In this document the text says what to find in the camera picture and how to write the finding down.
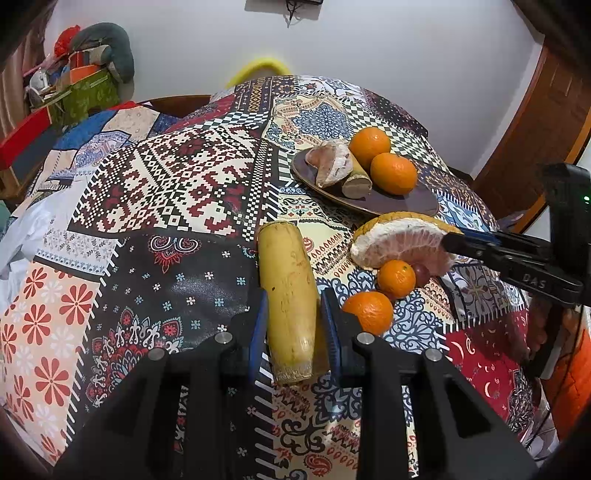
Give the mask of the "pomelo wedge with rind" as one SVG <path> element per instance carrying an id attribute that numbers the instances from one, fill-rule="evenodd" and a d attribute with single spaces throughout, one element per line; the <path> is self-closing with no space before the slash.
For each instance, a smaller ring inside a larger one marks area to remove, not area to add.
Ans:
<path id="1" fill-rule="evenodd" d="M 391 212 L 356 229 L 349 257 L 362 268 L 381 269 L 388 261 L 403 260 L 423 265 L 432 276 L 443 276 L 456 261 L 441 245 L 448 233 L 462 235 L 456 226 L 429 215 Z"/>

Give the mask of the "large orange with sticker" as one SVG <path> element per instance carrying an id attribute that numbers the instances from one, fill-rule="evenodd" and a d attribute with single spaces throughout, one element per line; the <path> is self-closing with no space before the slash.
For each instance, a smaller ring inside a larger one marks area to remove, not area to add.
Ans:
<path id="1" fill-rule="evenodd" d="M 370 178 L 385 192 L 404 196 L 417 185 L 418 172 L 409 159 L 393 153 L 381 153 L 370 163 Z"/>

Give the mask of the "long yellow sugarcane piece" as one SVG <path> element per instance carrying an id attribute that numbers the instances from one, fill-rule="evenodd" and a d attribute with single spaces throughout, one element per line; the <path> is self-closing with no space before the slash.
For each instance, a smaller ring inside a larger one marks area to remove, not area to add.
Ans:
<path id="1" fill-rule="evenodd" d="M 269 298 L 267 344 L 277 384 L 296 384 L 329 370 L 321 301 L 297 226 L 276 221 L 257 235 L 260 286 Z"/>

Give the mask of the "short yellow sugarcane piece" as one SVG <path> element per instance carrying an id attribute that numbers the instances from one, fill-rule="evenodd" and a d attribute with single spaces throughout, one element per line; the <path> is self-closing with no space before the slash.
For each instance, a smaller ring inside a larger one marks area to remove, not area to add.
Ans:
<path id="1" fill-rule="evenodd" d="M 349 199 L 362 199 L 373 189 L 373 181 L 354 155 L 351 155 L 352 171 L 342 182 L 342 193 Z"/>

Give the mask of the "peeled pomelo segment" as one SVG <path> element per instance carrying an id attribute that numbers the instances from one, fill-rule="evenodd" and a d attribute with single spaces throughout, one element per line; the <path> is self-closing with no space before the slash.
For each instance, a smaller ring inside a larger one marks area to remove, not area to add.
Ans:
<path id="1" fill-rule="evenodd" d="M 342 141 L 327 141 L 311 148 L 304 161 L 317 170 L 315 185 L 324 189 L 339 183 L 353 171 L 353 157 Z"/>

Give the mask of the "dark red grape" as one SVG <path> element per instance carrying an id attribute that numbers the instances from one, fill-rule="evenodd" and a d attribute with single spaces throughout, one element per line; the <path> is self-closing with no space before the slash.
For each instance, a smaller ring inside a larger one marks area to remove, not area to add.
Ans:
<path id="1" fill-rule="evenodd" d="M 414 264 L 413 269 L 416 277 L 416 286 L 418 288 L 425 287 L 431 279 L 430 270 L 423 264 Z"/>

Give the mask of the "mandarin orange near cane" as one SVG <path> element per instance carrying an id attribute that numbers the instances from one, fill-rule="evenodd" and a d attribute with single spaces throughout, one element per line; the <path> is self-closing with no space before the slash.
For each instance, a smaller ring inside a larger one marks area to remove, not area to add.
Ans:
<path id="1" fill-rule="evenodd" d="M 360 292 L 346 299 L 342 311 L 358 318 L 364 331 L 376 336 L 387 332 L 394 318 L 391 300 L 381 292 Z"/>

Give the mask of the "small mandarin orange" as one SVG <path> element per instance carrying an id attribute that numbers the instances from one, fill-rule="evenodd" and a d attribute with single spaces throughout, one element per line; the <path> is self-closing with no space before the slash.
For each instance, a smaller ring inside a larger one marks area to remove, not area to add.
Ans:
<path id="1" fill-rule="evenodd" d="M 413 267 L 403 260 L 390 260 L 379 270 L 378 286 L 391 300 L 407 297 L 416 286 L 416 273 Z"/>

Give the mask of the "patchwork patterned quilt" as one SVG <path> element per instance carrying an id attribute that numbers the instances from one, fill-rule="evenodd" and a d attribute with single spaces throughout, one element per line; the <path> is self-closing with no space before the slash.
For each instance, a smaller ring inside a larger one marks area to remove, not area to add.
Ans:
<path id="1" fill-rule="evenodd" d="M 426 129 L 374 92 L 325 77 L 277 76 L 218 98 L 174 126 L 139 106 L 93 115 L 45 161 L 51 173 L 70 167 L 71 187 L 52 192 L 36 212 L 21 210 L 23 227 L 37 212 L 50 223 L 34 260 L 23 258 L 20 291 L 1 294 L 1 405 L 50 468 L 143 355 L 188 350 L 249 310 L 254 235 L 263 222 L 297 225 L 318 290 L 331 288 L 339 303 L 374 290 L 376 273 L 349 260 L 349 241 L 365 219 L 294 180 L 297 151 L 377 127 L 435 194 L 436 218 L 499 228 Z M 498 274 L 458 260 L 441 280 L 394 304 L 384 338 L 449 355 L 525 440 L 537 405 L 506 347 L 516 340 L 511 327 L 525 330 L 526 300 Z M 268 475 L 277 479 L 354 479 L 361 390 L 339 389 L 329 374 L 277 388 L 270 367 L 262 370 L 266 388 L 238 413 L 269 436 L 254 431 L 256 443 L 238 443 L 236 457 L 270 462 Z"/>

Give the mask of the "small orange fruit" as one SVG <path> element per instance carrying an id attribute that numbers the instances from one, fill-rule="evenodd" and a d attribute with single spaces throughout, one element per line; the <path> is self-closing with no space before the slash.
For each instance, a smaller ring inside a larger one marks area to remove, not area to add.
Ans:
<path id="1" fill-rule="evenodd" d="M 377 127 L 366 127 L 357 131 L 349 141 L 349 151 L 356 157 L 366 171 L 370 170 L 370 163 L 382 153 L 391 151 L 391 139 Z"/>

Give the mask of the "red flat box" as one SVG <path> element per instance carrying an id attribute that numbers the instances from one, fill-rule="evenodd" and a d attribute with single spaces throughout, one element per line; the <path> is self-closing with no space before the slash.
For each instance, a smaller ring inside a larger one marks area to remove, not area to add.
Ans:
<path id="1" fill-rule="evenodd" d="M 52 124 L 46 107 L 39 108 L 28 115 L 0 145 L 0 167 L 10 168 L 26 147 L 43 134 Z"/>

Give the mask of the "yellow fuzzy headboard item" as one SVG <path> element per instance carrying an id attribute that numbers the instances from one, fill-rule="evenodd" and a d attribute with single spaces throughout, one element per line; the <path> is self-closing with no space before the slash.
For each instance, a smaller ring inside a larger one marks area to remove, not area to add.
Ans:
<path id="1" fill-rule="evenodd" d="M 235 87 L 245 81 L 259 78 L 264 73 L 270 73 L 271 76 L 284 76 L 291 75 L 293 72 L 291 72 L 290 68 L 279 59 L 270 56 L 259 57 L 240 68 L 238 73 L 235 73 L 228 83 L 226 83 L 225 87 L 228 89 Z"/>

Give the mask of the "green storage box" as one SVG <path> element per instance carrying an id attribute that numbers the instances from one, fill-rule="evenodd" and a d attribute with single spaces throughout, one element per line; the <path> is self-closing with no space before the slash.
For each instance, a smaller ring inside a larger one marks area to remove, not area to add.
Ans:
<path id="1" fill-rule="evenodd" d="M 112 75 L 107 70 L 99 70 L 57 94 L 46 107 L 51 125 L 63 129 L 119 102 L 118 87 Z"/>

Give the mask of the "grey rolled cushion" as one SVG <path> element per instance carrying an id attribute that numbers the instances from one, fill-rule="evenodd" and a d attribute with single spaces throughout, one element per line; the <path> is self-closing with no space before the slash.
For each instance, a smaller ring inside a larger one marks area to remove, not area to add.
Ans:
<path id="1" fill-rule="evenodd" d="M 101 22 L 80 30 L 70 41 L 69 49 L 71 52 L 89 50 L 90 62 L 105 66 L 118 83 L 127 84 L 134 78 L 129 36 L 117 24 Z"/>

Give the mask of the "red plush toy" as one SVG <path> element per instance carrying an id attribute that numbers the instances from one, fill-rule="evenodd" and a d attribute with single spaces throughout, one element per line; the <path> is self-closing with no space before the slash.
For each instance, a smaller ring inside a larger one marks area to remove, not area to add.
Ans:
<path id="1" fill-rule="evenodd" d="M 70 43 L 80 30 L 81 27 L 79 25 L 74 25 L 64 29 L 60 33 L 53 46 L 53 53 L 57 58 L 66 55 L 69 52 Z"/>

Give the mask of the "wooden door frame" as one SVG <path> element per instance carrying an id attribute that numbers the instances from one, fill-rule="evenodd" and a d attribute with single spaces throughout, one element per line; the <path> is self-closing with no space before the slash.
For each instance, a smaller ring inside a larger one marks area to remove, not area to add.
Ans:
<path id="1" fill-rule="evenodd" d="M 590 130 L 590 73 L 546 42 L 507 130 L 473 183 L 486 222 L 541 204 L 541 169 L 572 163 Z"/>

